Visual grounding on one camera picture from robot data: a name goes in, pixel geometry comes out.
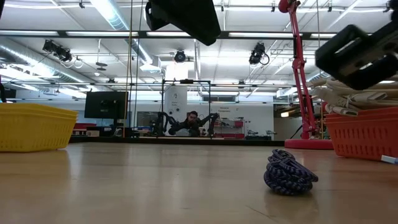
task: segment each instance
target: orange basket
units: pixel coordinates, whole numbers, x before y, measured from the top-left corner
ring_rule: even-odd
[[[398,157],[398,107],[364,110],[357,117],[328,114],[326,125],[337,156]]]

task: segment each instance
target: coiled rope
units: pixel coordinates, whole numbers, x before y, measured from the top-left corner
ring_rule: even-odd
[[[312,182],[318,182],[318,177],[313,172],[284,150],[273,150],[268,161],[264,181],[277,194],[303,194],[312,189]]]

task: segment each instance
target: red base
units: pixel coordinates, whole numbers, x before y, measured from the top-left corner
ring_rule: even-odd
[[[285,148],[288,149],[316,149],[316,150],[333,150],[331,140],[319,139],[287,139]]]

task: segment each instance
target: yellow basket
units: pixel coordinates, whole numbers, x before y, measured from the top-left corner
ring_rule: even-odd
[[[0,152],[64,148],[77,114],[77,111],[33,103],[0,103]]]

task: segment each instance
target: plastic basket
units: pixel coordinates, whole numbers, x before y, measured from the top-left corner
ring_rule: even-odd
[[[329,114],[326,125],[338,156],[398,157],[398,108],[360,111],[358,117]]]
[[[0,103],[0,152],[64,148],[77,114],[77,111],[33,103]]]

